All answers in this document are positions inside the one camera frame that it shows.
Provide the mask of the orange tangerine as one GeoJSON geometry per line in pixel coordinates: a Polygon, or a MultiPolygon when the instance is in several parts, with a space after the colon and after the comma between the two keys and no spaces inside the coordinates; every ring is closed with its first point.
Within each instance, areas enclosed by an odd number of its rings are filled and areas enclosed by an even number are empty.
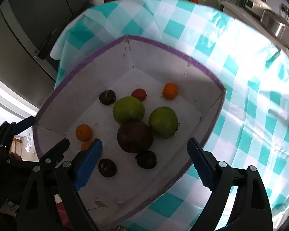
{"type": "Polygon", "coordinates": [[[178,87],[176,84],[167,83],[162,91],[162,95],[166,100],[173,100],[178,96],[178,87]]]}
{"type": "Polygon", "coordinates": [[[81,151],[87,150],[90,147],[91,143],[92,143],[92,140],[84,142],[81,146],[81,151]]]}
{"type": "Polygon", "coordinates": [[[93,131],[89,125],[81,124],[76,128],[76,138],[80,141],[86,142],[91,140],[93,131]]]}

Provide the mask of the dark passion fruit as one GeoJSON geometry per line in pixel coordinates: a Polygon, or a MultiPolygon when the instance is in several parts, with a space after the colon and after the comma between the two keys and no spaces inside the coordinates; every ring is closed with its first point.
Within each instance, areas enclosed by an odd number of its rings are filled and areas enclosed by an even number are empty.
{"type": "Polygon", "coordinates": [[[110,178],[116,175],[116,164],[110,159],[101,159],[98,163],[98,171],[103,177],[110,178]]]}
{"type": "Polygon", "coordinates": [[[150,150],[139,152],[135,159],[137,165],[143,169],[152,169],[157,165],[156,154],[150,150]]]}
{"type": "Polygon", "coordinates": [[[116,101],[116,94],[113,90],[103,91],[99,95],[99,100],[103,105],[111,105],[116,101]]]}

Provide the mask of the dark red pomegranate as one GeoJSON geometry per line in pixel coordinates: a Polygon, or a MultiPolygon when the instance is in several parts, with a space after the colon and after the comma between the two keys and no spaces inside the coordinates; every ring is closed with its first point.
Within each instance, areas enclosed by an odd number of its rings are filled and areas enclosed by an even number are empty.
{"type": "Polygon", "coordinates": [[[126,121],[118,128],[118,145],[127,153],[139,153],[147,150],[152,146],[153,141],[152,130],[142,121],[126,121]]]}

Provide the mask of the large green apple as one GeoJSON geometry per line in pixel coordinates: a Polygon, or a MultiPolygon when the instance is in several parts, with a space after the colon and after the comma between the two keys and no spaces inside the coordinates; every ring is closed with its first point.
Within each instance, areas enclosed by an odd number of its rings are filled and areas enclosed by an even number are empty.
{"type": "Polygon", "coordinates": [[[142,120],[145,115],[145,106],[141,101],[132,96],[126,96],[118,100],[113,106],[113,118],[118,124],[127,120],[142,120]]]}

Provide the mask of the small red tomato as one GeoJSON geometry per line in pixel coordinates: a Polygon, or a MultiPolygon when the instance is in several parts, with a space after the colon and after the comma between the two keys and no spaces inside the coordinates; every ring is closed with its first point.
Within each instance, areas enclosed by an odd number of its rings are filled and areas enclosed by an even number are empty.
{"type": "Polygon", "coordinates": [[[144,101],[147,97],[147,93],[144,89],[135,89],[132,94],[131,94],[132,97],[134,98],[137,98],[139,101],[144,101]]]}

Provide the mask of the teal checkered tablecloth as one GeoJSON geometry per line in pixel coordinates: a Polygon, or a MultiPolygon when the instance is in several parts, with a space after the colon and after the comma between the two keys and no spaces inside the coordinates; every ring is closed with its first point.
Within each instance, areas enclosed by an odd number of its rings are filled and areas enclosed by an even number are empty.
{"type": "Polygon", "coordinates": [[[267,38],[211,7],[182,0],[122,0],[87,9],[51,50],[57,82],[122,35],[177,49],[225,85],[225,102],[205,149],[233,167],[257,167],[273,227],[289,216],[289,59],[267,38]]]}

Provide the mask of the grey refrigerator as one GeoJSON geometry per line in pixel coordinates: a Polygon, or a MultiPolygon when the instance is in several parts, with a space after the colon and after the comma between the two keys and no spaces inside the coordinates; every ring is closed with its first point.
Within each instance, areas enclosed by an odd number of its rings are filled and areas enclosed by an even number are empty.
{"type": "Polygon", "coordinates": [[[59,62],[50,56],[76,16],[104,0],[0,0],[0,81],[40,107],[52,92],[59,62]]]}

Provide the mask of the white box purple rim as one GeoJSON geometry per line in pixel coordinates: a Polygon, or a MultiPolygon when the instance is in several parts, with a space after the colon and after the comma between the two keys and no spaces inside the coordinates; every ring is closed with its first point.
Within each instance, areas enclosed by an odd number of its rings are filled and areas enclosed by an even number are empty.
{"type": "Polygon", "coordinates": [[[80,197],[100,229],[134,216],[189,169],[187,141],[205,144],[225,99],[225,86],[204,65],[162,43],[126,35],[77,65],[36,115],[39,157],[66,138],[65,158],[88,125],[102,141],[102,159],[117,168],[106,178],[95,169],[80,197]]]}

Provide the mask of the steel kitchen appliance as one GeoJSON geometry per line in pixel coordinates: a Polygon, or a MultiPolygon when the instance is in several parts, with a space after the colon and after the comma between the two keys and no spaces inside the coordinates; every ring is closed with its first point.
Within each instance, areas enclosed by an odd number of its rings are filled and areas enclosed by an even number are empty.
{"type": "Polygon", "coordinates": [[[273,12],[262,0],[246,0],[244,8],[282,45],[289,47],[289,23],[286,19],[273,12]]]}

